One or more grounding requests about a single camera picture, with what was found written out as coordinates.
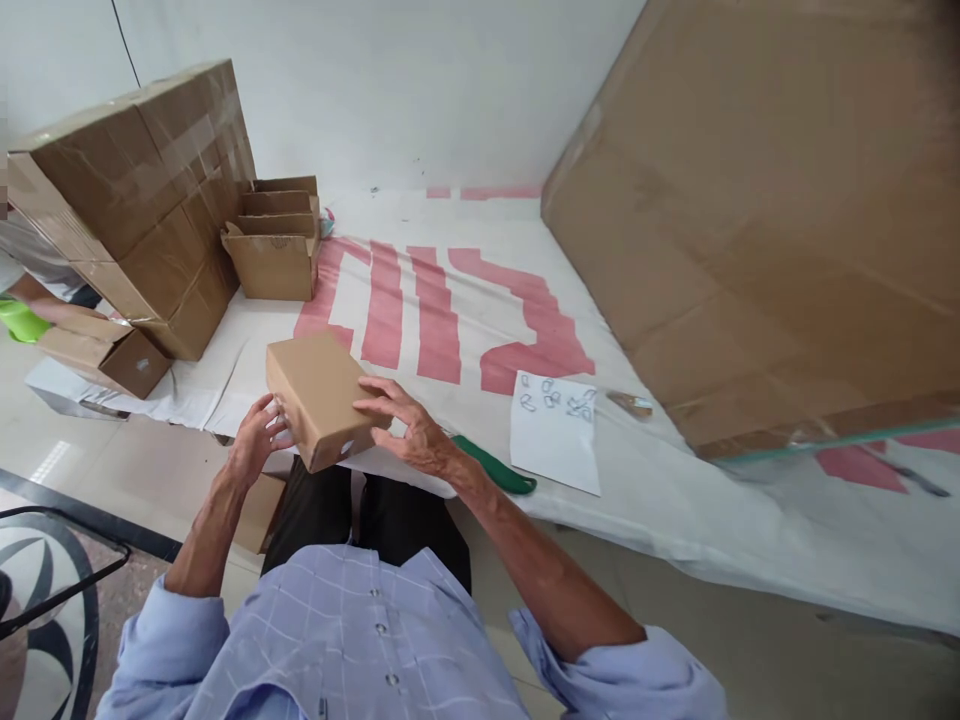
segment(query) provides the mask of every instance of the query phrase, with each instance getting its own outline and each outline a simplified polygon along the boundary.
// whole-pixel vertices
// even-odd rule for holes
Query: person
[[[57,249],[9,203],[0,218],[0,297],[19,300],[57,324],[71,315],[92,315],[100,295]]]
[[[584,718],[725,717],[722,687],[664,630],[620,608],[394,381],[362,411],[404,437],[377,445],[457,491],[526,609],[514,632],[540,680]],[[523,718],[470,598],[470,560],[443,500],[369,477],[350,538],[349,471],[296,464],[256,590],[228,625],[218,597],[247,490],[289,447],[271,396],[243,420],[190,533],[123,629],[100,718]]]

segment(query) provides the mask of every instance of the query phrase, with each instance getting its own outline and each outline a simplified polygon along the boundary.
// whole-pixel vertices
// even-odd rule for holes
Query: patterned floor
[[[0,510],[32,505],[0,491]],[[106,567],[121,554],[40,513],[0,520],[0,573],[12,591],[3,619]],[[96,714],[116,667],[124,621],[169,563],[134,549],[129,561],[0,641],[0,720],[83,720]]]

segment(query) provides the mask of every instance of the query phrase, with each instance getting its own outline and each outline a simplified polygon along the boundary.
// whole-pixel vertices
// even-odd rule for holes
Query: wrist
[[[451,468],[444,478],[457,494],[474,492],[490,482],[480,461],[462,450],[457,459],[451,463]]]

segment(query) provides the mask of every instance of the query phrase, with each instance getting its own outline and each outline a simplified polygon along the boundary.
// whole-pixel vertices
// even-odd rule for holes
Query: cardboard box
[[[263,555],[277,529],[286,489],[287,484],[283,480],[261,474],[243,501],[233,542],[252,553]]]
[[[702,456],[957,418],[942,20],[649,0],[549,178],[544,222]]]
[[[144,399],[160,382],[170,361],[129,325],[80,315],[43,334],[37,346],[80,377]]]
[[[215,328],[226,303],[191,305],[190,294],[230,285],[220,228],[255,176],[232,63],[190,68],[22,138],[9,168],[11,201],[71,266],[169,356],[199,359],[212,330],[197,327]],[[186,322],[187,305],[204,317]]]
[[[320,243],[316,178],[258,180],[221,237],[248,298],[313,299]]]
[[[267,345],[267,387],[310,472],[370,448],[370,428],[390,426],[390,417],[353,409],[371,397],[357,384],[365,374],[329,332]]]

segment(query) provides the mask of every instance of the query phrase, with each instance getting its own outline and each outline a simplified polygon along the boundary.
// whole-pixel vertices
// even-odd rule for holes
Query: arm
[[[227,464],[214,478],[210,494],[167,573],[164,586],[169,592],[196,598],[220,596],[230,543],[247,492],[270,453],[286,449],[293,442],[276,440],[287,426],[282,419],[274,422],[280,409],[267,410],[271,400],[273,395],[260,398],[240,424]]]
[[[240,510],[270,453],[292,444],[276,440],[286,424],[274,422],[279,409],[266,409],[272,399],[264,395],[250,408],[173,566],[124,625],[117,671],[97,717],[175,714],[226,642],[230,629],[219,596]]]
[[[20,276],[20,279],[11,285],[6,292],[30,308],[37,316],[52,322],[54,325],[62,322],[64,318],[70,315],[90,315],[106,319],[96,310],[89,310],[64,302],[27,272]]]
[[[392,380],[361,378],[385,396],[354,407],[399,418],[403,438],[374,428],[377,445],[457,491],[490,536],[529,610],[511,615],[544,686],[584,716],[690,719],[725,715],[723,688],[680,643],[638,624],[450,440]]]
[[[392,380],[363,378],[386,397],[358,409],[393,415],[408,426],[404,439],[374,428],[374,440],[416,469],[449,482],[486,530],[521,597],[561,659],[576,662],[593,647],[643,642],[643,627],[601,590],[573,559],[540,532],[461,451],[423,406]]]

